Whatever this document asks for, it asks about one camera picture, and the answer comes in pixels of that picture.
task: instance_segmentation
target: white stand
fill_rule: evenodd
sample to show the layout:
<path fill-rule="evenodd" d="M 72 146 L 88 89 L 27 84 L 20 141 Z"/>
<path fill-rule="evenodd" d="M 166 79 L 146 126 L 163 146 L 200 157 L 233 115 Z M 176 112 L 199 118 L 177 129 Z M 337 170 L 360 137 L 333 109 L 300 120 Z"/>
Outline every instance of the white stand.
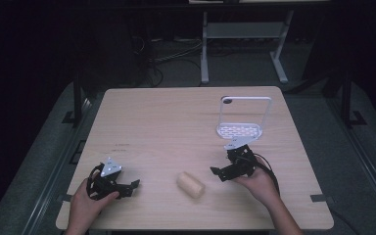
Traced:
<path fill-rule="evenodd" d="M 224 105 L 235 106 L 236 100 L 250 100 L 250 101 L 265 101 L 267 105 L 265 106 L 264 115 L 260 123 L 253 123 L 252 120 L 247 122 L 225 122 L 224 121 Z M 270 111 L 271 107 L 271 98 L 270 97 L 233 97 L 226 96 L 221 98 L 219 105 L 219 118 L 218 126 L 216 127 L 216 132 L 223 139 L 232 139 L 233 137 L 252 137 L 253 139 L 259 139 L 263 133 L 263 127 L 265 120 Z"/>

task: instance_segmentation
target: dark background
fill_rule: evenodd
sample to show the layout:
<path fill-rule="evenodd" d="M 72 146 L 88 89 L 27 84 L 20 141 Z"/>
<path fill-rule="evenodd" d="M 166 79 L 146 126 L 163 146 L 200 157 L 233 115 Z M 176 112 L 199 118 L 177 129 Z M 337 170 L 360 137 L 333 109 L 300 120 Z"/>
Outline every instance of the dark background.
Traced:
<path fill-rule="evenodd" d="M 82 6 L 83 2 L 64 3 Z M 297 11 L 288 41 L 314 41 L 303 79 L 338 67 L 352 75 L 376 108 L 376 2 L 343 3 L 326 8 L 325 14 Z M 201 35 L 201 29 L 193 26 L 200 25 L 200 12 L 144 14 L 141 20 L 135 12 L 77 11 L 55 1 L 0 1 L 0 200 L 54 103 L 76 75 L 83 78 L 87 95 L 109 87 L 136 86 L 144 59 L 132 53 L 129 33 L 167 40 L 175 34 Z M 146 16 L 152 20 L 148 30 Z M 113 28 L 117 31 L 106 34 Z M 107 74 L 126 78 L 113 81 Z M 340 74 L 333 78 L 342 79 Z"/>

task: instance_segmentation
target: gray floor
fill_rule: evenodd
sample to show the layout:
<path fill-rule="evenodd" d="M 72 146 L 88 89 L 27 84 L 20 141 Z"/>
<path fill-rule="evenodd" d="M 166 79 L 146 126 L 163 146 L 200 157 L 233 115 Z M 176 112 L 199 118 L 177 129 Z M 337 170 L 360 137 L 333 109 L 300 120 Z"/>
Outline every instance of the gray floor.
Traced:
<path fill-rule="evenodd" d="M 155 46 L 160 55 L 181 49 L 180 44 L 157 42 Z M 299 85 L 310 45 L 285 46 L 282 63 L 290 79 L 288 84 L 277 80 L 270 62 L 268 52 L 274 46 L 275 42 L 257 43 L 252 48 L 231 46 L 230 55 L 211 54 L 208 86 L 274 85 L 288 90 Z M 198 55 L 183 59 L 200 63 Z M 193 63 L 179 60 L 158 68 L 164 74 L 160 87 L 200 84 L 200 70 Z M 352 110 L 359 111 L 367 125 L 347 130 L 338 118 L 339 97 L 323 98 L 322 86 L 323 82 L 319 82 L 299 95 L 285 95 L 335 220 L 331 230 L 305 234 L 355 234 L 354 230 L 359 234 L 376 234 L 376 191 L 352 141 L 355 136 L 376 167 L 376 112 L 362 90 L 354 85 Z M 60 196 L 66 194 L 75 170 L 71 162 L 79 159 L 79 150 L 85 144 L 102 99 L 103 92 L 100 92 L 85 103 L 83 121 L 78 128 L 72 128 L 72 124 L 62 123 L 66 112 L 72 111 L 72 85 L 66 87 L 0 204 L 0 234 L 62 233 L 55 226 Z M 91 231 L 90 234 L 109 232 Z"/>

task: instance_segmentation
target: black wall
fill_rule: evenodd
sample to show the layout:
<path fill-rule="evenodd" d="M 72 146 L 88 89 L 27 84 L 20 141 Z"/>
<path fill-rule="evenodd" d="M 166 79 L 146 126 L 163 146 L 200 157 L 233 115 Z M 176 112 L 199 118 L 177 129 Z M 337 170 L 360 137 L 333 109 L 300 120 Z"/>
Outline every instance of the black wall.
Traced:
<path fill-rule="evenodd" d="M 71 81 L 66 26 L 50 4 L 0 1 L 0 200 Z"/>

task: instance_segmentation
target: metal frame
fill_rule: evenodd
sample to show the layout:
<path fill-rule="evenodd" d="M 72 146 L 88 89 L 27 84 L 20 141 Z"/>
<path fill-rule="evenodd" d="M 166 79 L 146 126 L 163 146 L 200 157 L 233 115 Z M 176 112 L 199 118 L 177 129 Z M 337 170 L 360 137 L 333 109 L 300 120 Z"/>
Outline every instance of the metal frame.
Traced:
<path fill-rule="evenodd" d="M 209 23 L 208 13 L 203 18 L 203 48 L 201 54 L 201 82 L 210 82 L 207 60 L 207 43 L 209 38 L 278 38 L 279 44 L 275 51 L 270 52 L 270 59 L 276 69 L 280 82 L 287 83 L 288 77 L 280 63 L 280 54 L 288 35 L 294 11 L 288 11 L 284 22 L 274 23 Z"/>

